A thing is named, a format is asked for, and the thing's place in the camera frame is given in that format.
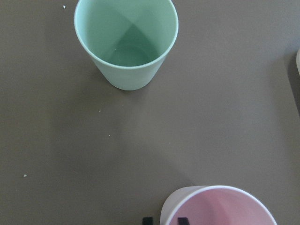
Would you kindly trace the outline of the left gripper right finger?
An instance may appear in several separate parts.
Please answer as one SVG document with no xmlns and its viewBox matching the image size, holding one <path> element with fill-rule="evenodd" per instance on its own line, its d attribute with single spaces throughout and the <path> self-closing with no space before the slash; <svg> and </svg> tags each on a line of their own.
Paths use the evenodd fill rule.
<svg viewBox="0 0 300 225">
<path fill-rule="evenodd" d="M 187 217 L 178 217 L 177 218 L 178 225 L 188 225 Z"/>
</svg>

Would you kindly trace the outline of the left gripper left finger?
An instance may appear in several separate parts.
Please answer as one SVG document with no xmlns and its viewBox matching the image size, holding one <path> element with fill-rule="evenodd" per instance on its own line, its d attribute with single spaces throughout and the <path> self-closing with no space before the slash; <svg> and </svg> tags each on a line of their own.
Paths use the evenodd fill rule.
<svg viewBox="0 0 300 225">
<path fill-rule="evenodd" d="M 143 217 L 142 225 L 153 225 L 153 217 Z"/>
</svg>

